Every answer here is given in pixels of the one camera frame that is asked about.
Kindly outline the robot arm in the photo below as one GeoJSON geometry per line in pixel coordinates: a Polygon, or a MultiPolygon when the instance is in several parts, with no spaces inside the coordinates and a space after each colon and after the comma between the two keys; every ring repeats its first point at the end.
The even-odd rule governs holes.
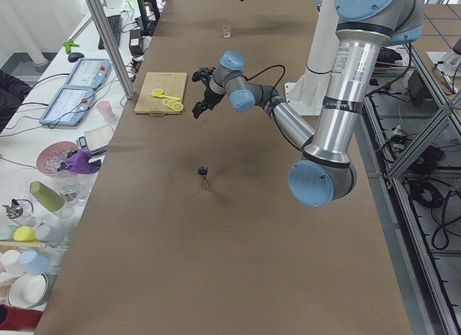
{"type": "Polygon", "coordinates": [[[334,0],[339,48],[315,127],[307,124],[274,86],[253,84],[243,74],[244,57],[223,54],[217,68],[201,68],[193,81],[205,85],[192,112],[199,117],[227,97],[237,112],[262,108],[303,157],[290,170],[293,196],[321,207],[350,193],[356,171],[348,148],[362,110],[379,51],[411,43],[422,31],[424,0],[334,0]]]}

